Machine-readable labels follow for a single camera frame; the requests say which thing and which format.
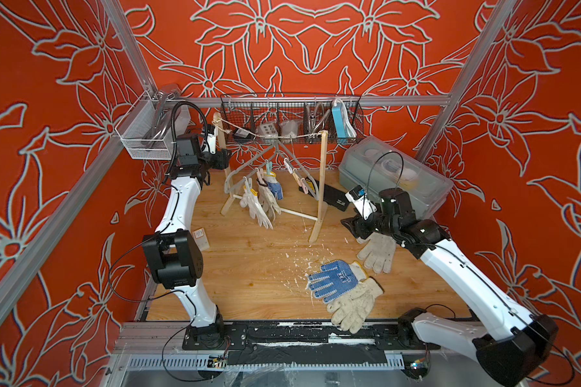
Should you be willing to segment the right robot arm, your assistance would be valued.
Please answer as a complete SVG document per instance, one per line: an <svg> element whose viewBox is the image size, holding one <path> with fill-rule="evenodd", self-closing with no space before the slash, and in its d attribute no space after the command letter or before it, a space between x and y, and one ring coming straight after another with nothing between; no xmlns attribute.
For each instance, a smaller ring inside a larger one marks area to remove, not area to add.
<svg viewBox="0 0 581 387"><path fill-rule="evenodd" d="M372 203L357 185L345 196L358 212L342 220L354 237L380 234L394 240L444 279L479 320L460 323L415 308L400 319L411 328L413 340L434 343L478 362L503 386L518 385L548 359L556 348L556 322L506 295L435 221L418 219L408 192L382 190L377 203Z"/></svg>

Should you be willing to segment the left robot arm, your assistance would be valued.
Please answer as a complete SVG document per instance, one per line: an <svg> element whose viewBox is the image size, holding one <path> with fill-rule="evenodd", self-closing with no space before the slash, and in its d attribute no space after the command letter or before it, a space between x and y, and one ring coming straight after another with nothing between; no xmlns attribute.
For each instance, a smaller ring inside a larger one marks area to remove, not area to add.
<svg viewBox="0 0 581 387"><path fill-rule="evenodd" d="M207 123L200 134L180 135L178 117L184 107L203 115L188 101L178 102L169 113L172 153L163 183L171 194L161 224L143 237L141 246L154 282L177 296L190 317L184 347L219 348L226 340L224 320L205 290L203 253L190 226L198 196L211 182L210 171L227 169L232 153L216 148L214 127Z"/></svg>

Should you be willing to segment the blue dotted glove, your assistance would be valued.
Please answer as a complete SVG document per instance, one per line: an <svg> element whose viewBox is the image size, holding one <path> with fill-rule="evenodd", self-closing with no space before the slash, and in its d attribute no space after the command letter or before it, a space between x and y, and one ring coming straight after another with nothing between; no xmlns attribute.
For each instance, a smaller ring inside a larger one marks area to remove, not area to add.
<svg viewBox="0 0 581 387"><path fill-rule="evenodd" d="M329 304L366 279L366 272L357 262L332 261L308 276L308 289L314 298Z"/></svg>
<svg viewBox="0 0 581 387"><path fill-rule="evenodd" d="M283 189L275 173L265 174L264 180L274 198L279 201L283 200Z"/></svg>

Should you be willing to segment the wooden drying rack stand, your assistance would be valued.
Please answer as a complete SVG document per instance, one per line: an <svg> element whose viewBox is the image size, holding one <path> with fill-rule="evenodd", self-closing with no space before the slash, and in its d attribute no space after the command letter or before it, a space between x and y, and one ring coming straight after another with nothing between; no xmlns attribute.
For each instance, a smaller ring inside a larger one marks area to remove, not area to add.
<svg viewBox="0 0 581 387"><path fill-rule="evenodd" d="M282 207L280 208L280 211L287 213L287 214L292 214L294 216L299 216L301 218L305 218L305 219L314 221L315 224L312 228L311 235L309 237L308 242L315 243L318 240L319 233L321 232L321 227L324 224L324 218L326 216L326 212L328 209L328 204L324 202L324 187L325 187L326 155L327 155L329 133L327 131L320 131L318 133L308 134L308 137L318 137L318 136L321 138L319 182L316 182L316 180L313 178L313 176L305 169L305 167L303 167L303 164L295 156L295 153L293 151L291 151L289 148L287 148L287 146L280 141L280 137L269 138L269 141L271 142L271 144L267 148L265 148L262 151L260 151L259 153L257 153L249 161L246 161L244 164L242 164L236 170L232 170L230 167L227 167L224 170L224 174L226 177L226 179L224 181L224 193L226 193L229 196L229 198L226 200L226 202L224 203L224 206L221 208L220 213L222 214L222 216L226 216L226 214L229 212L232 204L236 200L240 200L242 198L242 196L238 195L236 193L236 191L241 185L243 185L243 183L237 182L236 184L230 185L232 183L232 178L235 175L237 175L240 171L242 171L242 169L244 169L246 167L250 167L257 159L262 157L264 154L268 153L269 151L272 151L273 154L270 158L266 159L261 166L255 167L249 174L247 174L243 178L243 181L245 182L247 178L252 177L253 174L256 174L260 168L264 168L266 166L266 164L269 161L271 161L272 159L274 159L277 155L286 153L287 155L289 155L291 157L291 159L293 161L295 161L295 163L300 167L300 170L306 174L306 177L311 182L311 184L313 186L313 190L311 191L311 193L313 195L313 198L317 201L318 209L317 209L317 216L311 216L311 215L304 214L301 212L291 211L289 209L282 208Z"/></svg>

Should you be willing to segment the white cotton glove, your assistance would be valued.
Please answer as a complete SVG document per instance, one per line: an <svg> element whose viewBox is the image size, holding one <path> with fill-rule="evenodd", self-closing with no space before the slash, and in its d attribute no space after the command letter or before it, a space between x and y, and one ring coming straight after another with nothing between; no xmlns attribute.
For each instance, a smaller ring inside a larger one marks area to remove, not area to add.
<svg viewBox="0 0 581 387"><path fill-rule="evenodd" d="M266 212L267 217L271 222L274 222L276 216L281 213L281 209L277 203L277 200L270 190L266 180L265 175L261 169L257 170L258 179L258 198L259 203L263 210Z"/></svg>
<svg viewBox="0 0 581 387"><path fill-rule="evenodd" d="M250 217L255 219L260 227L264 227L264 229L272 229L273 225L258 200L257 192L253 189L252 179L243 177L242 182L244 193L240 199L240 206L248 208Z"/></svg>

